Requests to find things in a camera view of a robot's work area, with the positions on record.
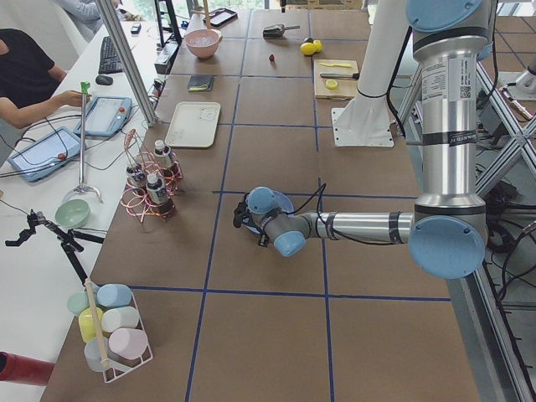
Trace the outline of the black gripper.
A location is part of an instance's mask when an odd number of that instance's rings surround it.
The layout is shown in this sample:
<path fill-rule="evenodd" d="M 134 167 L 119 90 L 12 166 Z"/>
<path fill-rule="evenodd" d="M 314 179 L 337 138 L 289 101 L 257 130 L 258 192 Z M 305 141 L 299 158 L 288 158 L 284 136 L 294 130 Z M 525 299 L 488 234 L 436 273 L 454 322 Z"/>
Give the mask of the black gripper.
<path fill-rule="evenodd" d="M 238 202 L 234 209 L 233 225 L 236 229 L 240 229 L 243 225 L 250 226 L 250 212 L 245 201 Z"/>

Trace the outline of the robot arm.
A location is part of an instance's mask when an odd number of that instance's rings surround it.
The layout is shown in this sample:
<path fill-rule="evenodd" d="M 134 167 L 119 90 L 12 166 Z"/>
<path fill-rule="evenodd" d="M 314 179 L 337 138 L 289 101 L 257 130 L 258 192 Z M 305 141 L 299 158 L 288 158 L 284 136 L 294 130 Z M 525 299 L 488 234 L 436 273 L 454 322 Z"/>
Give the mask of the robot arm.
<path fill-rule="evenodd" d="M 333 119 L 338 146 L 389 141 L 387 100 L 405 47 L 420 67 L 423 190 L 412 212 L 286 212 L 273 190 L 252 189 L 234 225 L 252 226 L 260 245 L 285 257 L 309 238 L 362 244 L 406 244 L 416 264 L 445 279 L 483 262 L 486 205 L 476 191 L 477 61 L 490 47 L 493 1 L 381 1 L 374 17 L 357 93 Z"/>

